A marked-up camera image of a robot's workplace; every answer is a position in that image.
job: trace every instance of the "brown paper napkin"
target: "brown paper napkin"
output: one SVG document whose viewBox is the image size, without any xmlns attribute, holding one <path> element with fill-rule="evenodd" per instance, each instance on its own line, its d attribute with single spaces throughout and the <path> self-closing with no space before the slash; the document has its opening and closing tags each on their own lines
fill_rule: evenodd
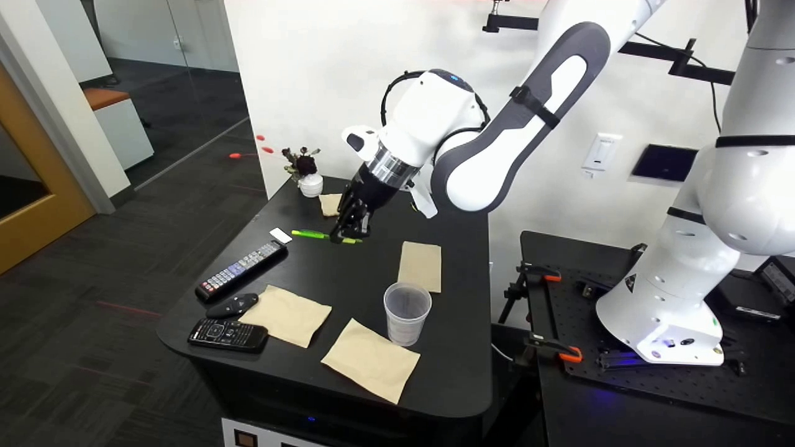
<svg viewBox="0 0 795 447">
<path fill-rule="evenodd" d="M 331 305 L 269 286 L 259 293 L 259 302 L 241 314 L 241 322 L 267 326 L 271 337 L 308 348 L 329 313 Z"/>
<path fill-rule="evenodd" d="M 323 216 L 338 216 L 343 194 L 320 194 L 320 213 Z"/>
<path fill-rule="evenodd" d="M 398 283 L 443 293 L 443 245 L 405 240 Z"/>
<path fill-rule="evenodd" d="M 348 319 L 345 329 L 323 357 L 323 364 L 398 405 L 418 359 L 418 353 L 391 342 L 357 319 Z"/>
</svg>

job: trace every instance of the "green marker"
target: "green marker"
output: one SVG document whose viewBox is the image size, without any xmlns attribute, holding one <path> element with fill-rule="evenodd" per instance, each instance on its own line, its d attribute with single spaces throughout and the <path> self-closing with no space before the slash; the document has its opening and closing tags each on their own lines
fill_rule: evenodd
<svg viewBox="0 0 795 447">
<path fill-rule="evenodd" d="M 331 239 L 323 230 L 308 230 L 308 228 L 297 228 L 297 230 L 292 230 L 292 236 L 297 236 L 297 239 L 315 239 L 315 240 L 329 240 Z M 362 242 L 362 240 L 360 239 L 343 239 L 341 242 L 355 245 L 355 242 Z"/>
</svg>

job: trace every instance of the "white robotic arm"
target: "white robotic arm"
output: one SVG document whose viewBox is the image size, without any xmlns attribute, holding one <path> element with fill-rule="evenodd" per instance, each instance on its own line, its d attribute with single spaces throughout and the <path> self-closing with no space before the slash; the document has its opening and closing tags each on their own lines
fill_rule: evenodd
<svg viewBox="0 0 795 447">
<path fill-rule="evenodd" d="M 549 0 L 528 79 L 485 129 L 439 148 L 436 200 L 458 211 L 498 209 L 521 162 L 662 2 Z M 603 327 L 646 362 L 720 364 L 724 329 L 703 297 L 741 254 L 795 250 L 792 91 L 795 2 L 767 0 L 736 71 L 724 137 L 700 151 L 658 239 L 596 302 Z M 394 124 L 348 137 L 366 163 L 343 194 L 331 239 L 367 236 L 374 211 L 411 185 L 443 139 L 473 121 L 474 91 L 459 77 L 422 74 Z"/>
<path fill-rule="evenodd" d="M 720 364 L 724 327 L 703 297 L 741 254 L 795 250 L 795 2 L 767 0 L 748 38 L 715 148 L 698 154 L 658 239 L 596 302 L 602 326 L 646 362 Z"/>
<path fill-rule="evenodd" d="M 439 151 L 433 169 L 436 203 L 459 211 L 498 209 L 521 162 L 662 2 L 549 0 L 539 19 L 539 57 L 528 79 L 515 87 L 494 121 L 474 131 L 473 141 Z M 473 121 L 473 106 L 474 91 L 468 82 L 433 69 L 395 106 L 394 124 L 348 137 L 366 163 L 343 194 L 331 239 L 367 236 L 374 211 L 407 185 L 451 131 Z"/>
</svg>

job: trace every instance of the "paper cup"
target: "paper cup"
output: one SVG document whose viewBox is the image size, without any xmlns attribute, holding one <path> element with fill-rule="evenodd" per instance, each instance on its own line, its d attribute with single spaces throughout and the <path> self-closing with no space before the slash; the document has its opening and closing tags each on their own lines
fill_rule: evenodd
<svg viewBox="0 0 795 447">
<path fill-rule="evenodd" d="M 428 291 L 394 283 L 382 293 L 382 307 L 387 313 L 387 337 L 407 348 L 418 342 L 426 317 L 433 307 L 433 297 Z"/>
</svg>

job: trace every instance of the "remote control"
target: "remote control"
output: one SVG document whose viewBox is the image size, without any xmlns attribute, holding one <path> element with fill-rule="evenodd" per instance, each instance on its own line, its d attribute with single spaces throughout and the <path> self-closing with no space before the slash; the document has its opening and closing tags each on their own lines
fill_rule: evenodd
<svg viewBox="0 0 795 447">
<path fill-rule="evenodd" d="M 225 297 L 225 301 L 217 302 L 217 305 L 208 305 L 208 307 L 207 307 L 207 317 L 213 317 L 213 319 L 239 317 L 239 314 L 244 314 L 248 307 L 253 307 L 257 302 L 259 302 L 259 295 L 257 295 L 257 293 L 231 295 L 231 297 Z"/>
<path fill-rule="evenodd" d="M 269 341 L 269 329 L 261 326 L 247 326 L 237 319 L 200 319 L 189 336 L 191 346 L 259 353 Z"/>
<path fill-rule="evenodd" d="M 220 272 L 200 283 L 196 295 L 200 301 L 211 302 L 247 283 L 252 275 L 269 271 L 287 255 L 289 249 L 283 242 L 269 240 L 267 245 L 241 255 L 231 266 L 221 267 Z"/>
</svg>

